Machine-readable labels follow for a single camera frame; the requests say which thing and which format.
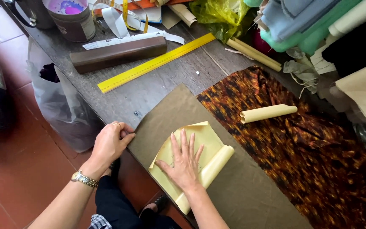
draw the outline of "green fabric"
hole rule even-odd
[[[362,0],[341,0],[332,10],[330,10],[330,12],[324,15],[304,33],[297,32],[281,43],[275,42],[269,31],[261,30],[261,38],[264,39],[271,48],[280,53],[294,46],[298,46],[303,52],[313,55],[318,44],[330,34],[329,26],[361,1]]]
[[[263,0],[244,0],[244,3],[249,7],[259,7]]]

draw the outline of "hand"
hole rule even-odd
[[[113,161],[121,156],[126,146],[135,137],[134,129],[124,122],[107,124],[97,135],[93,152],[82,168],[83,174],[94,179],[108,169]]]
[[[170,135],[172,142],[172,151],[175,156],[175,167],[171,168],[167,163],[161,160],[155,161],[155,164],[162,169],[169,178],[179,186],[183,192],[199,187],[200,181],[198,179],[198,161],[203,151],[204,144],[194,154],[194,133],[190,136],[190,141],[187,142],[186,130],[183,128],[180,132],[181,150],[176,141],[175,135]]]

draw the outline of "patterned fabric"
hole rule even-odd
[[[197,98],[314,228],[366,228],[366,149],[351,128],[315,112],[258,66]],[[277,104],[298,111],[241,124],[240,111]]]
[[[91,216],[91,224],[88,229],[112,229],[112,226],[104,216],[94,214]]]

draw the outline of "wristwatch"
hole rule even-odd
[[[81,183],[91,186],[93,188],[97,188],[97,186],[98,186],[98,181],[84,176],[83,173],[81,172],[81,170],[75,172],[72,175],[71,181],[73,181],[73,182],[80,181]]]

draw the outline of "yellow plastic bag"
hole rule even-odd
[[[211,33],[224,43],[246,32],[241,21],[250,7],[242,0],[195,0],[189,6],[198,23],[206,24]]]

